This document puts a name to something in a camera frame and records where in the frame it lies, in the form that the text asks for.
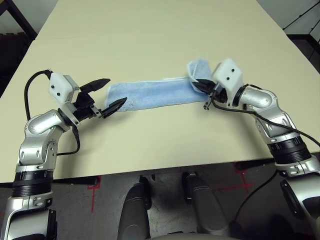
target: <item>black cable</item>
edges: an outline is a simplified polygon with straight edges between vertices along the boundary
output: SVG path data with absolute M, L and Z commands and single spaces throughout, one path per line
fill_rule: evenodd
M 259 89 L 259 90 L 261 90 L 262 88 L 261 87 L 259 87 L 259 86 L 256 86 L 256 85 L 253 85 L 253 84 L 246 84 L 247 86 L 250 86 L 250 87 L 253 87 L 253 88 L 255 88 L 255 89 Z
M 222 106 L 219 106 L 216 104 L 216 102 L 213 100 L 213 98 L 211 97 L 211 103 L 217 108 L 217 109 L 220 109 L 220 110 L 224 110 L 224 111 L 229 111 L 229 112 L 236 112 L 236 113 L 245 113 L 245 114 L 252 114 L 252 115 L 255 115 L 257 118 L 267 122 L 268 124 L 271 124 L 271 125 L 274 125 L 274 126 L 277 126 L 277 127 L 280 127 L 280 128 L 284 128 L 284 129 L 288 129 L 292 132 L 295 132 L 295 133 L 298 133 L 300 135 L 303 135 L 305 136 L 306 138 L 310 139 L 311 141 L 313 141 L 315 144 L 317 144 L 319 147 L 320 147 L 320 142 L 318 142 L 316 139 L 314 139 L 312 136 L 304 133 L 303 131 L 300 131 L 298 129 L 295 129 L 293 127 L 290 127 L 290 126 L 286 126 L 286 125 L 282 125 L 282 124 L 279 124 L 279 123 L 275 123 L 273 121 L 270 121 L 269 119 L 266 119 L 265 117 L 261 116 L 260 114 L 256 113 L 255 111 L 247 111 L 247 110 L 240 110 L 240 109 L 229 109 L 229 108 L 226 108 L 226 107 L 222 107 Z
M 30 116 L 30 109 L 29 109 L 29 100 L 28 100 L 28 90 L 30 87 L 30 84 L 32 83 L 32 81 L 39 75 L 41 74 L 45 74 L 49 80 L 50 80 L 50 76 L 52 74 L 52 71 L 47 69 L 47 70 L 43 70 L 43 71 L 38 71 L 35 74 L 33 74 L 30 79 L 26 82 L 25 87 L 24 87 L 24 107 L 25 107 L 25 113 L 26 113 L 26 119 L 29 121 L 31 119 Z
M 246 197 L 246 199 L 242 202 L 242 204 L 240 205 L 238 211 L 236 212 L 235 214 L 235 217 L 234 217 L 234 221 L 236 222 L 237 221 L 237 218 L 240 214 L 240 211 L 241 209 L 243 208 L 243 206 L 246 204 L 246 202 L 248 202 L 248 200 L 256 193 L 258 192 L 260 189 L 262 189 L 265 185 L 267 185 L 268 183 L 270 183 L 276 176 L 277 176 L 277 173 L 278 171 L 275 170 L 274 174 L 267 180 L 265 181 L 264 183 L 262 183 L 260 186 L 258 186 L 253 192 L 251 192 L 249 194 L 249 196 Z
M 69 151 L 69 152 L 60 152 L 60 153 L 57 153 L 57 156 L 71 155 L 71 154 L 76 154 L 77 152 L 79 152 L 79 150 L 80 150 L 79 131 L 78 131 L 78 128 L 75 125 L 72 125 L 72 132 L 73 132 L 74 138 L 76 140 L 76 150 Z
M 35 74 L 33 74 L 29 78 L 29 80 L 26 82 L 25 87 L 24 87 L 24 107 L 25 107 L 26 118 L 27 118 L 28 121 L 31 119 L 30 109 L 29 109 L 29 99 L 28 99 L 28 91 L 29 91 L 30 84 L 33 82 L 33 80 L 37 76 L 39 76 L 41 74 L 45 74 L 48 77 L 48 79 L 50 80 L 50 77 L 51 77 L 52 73 L 53 72 L 51 70 L 49 70 L 49 69 L 43 70 L 43 71 L 38 71 Z M 57 156 L 75 154 L 80 150 L 79 131 L 78 131 L 78 129 L 77 129 L 77 127 L 75 125 L 72 125 L 72 132 L 73 132 L 74 138 L 76 140 L 76 150 L 70 151 L 70 152 L 61 152 L 61 153 L 58 153 Z

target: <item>silver robot arm segment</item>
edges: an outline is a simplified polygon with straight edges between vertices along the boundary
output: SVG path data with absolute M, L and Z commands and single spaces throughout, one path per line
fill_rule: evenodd
M 57 238 L 56 211 L 48 207 L 53 201 L 51 185 L 59 139 L 72 127 L 77 150 L 62 155 L 76 153 L 80 147 L 77 136 L 80 122 L 92 117 L 107 118 L 126 102 L 126 97 L 119 99 L 104 110 L 94 105 L 88 93 L 109 81 L 102 78 L 78 87 L 70 76 L 51 72 L 49 93 L 59 109 L 33 117 L 24 128 L 25 138 L 19 150 L 12 194 L 6 204 L 1 240 Z
M 278 104 L 277 96 L 264 89 L 251 88 L 242 80 L 242 71 L 232 59 L 224 60 L 213 75 L 215 91 L 225 89 L 228 109 L 253 111 L 276 124 L 296 129 L 290 116 Z M 320 240 L 320 163 L 310 154 L 300 134 L 279 127 L 253 115 L 263 141 L 275 160 L 279 174 L 286 177 L 280 184 L 283 195 L 294 216 L 307 219 L 314 235 Z
M 69 129 L 57 110 L 33 117 L 26 124 L 1 240 L 37 234 L 47 239 L 56 236 L 56 212 L 48 209 L 53 198 L 51 182 L 59 139 Z

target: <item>towel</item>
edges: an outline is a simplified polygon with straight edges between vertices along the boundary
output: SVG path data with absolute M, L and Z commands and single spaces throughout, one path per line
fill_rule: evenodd
M 105 101 L 110 103 L 127 97 L 118 111 L 135 111 L 169 105 L 205 102 L 208 95 L 197 89 L 192 82 L 211 79 L 212 72 L 207 60 L 191 61 L 187 65 L 188 76 L 165 78 L 160 81 L 140 81 L 114 84 L 108 90 Z

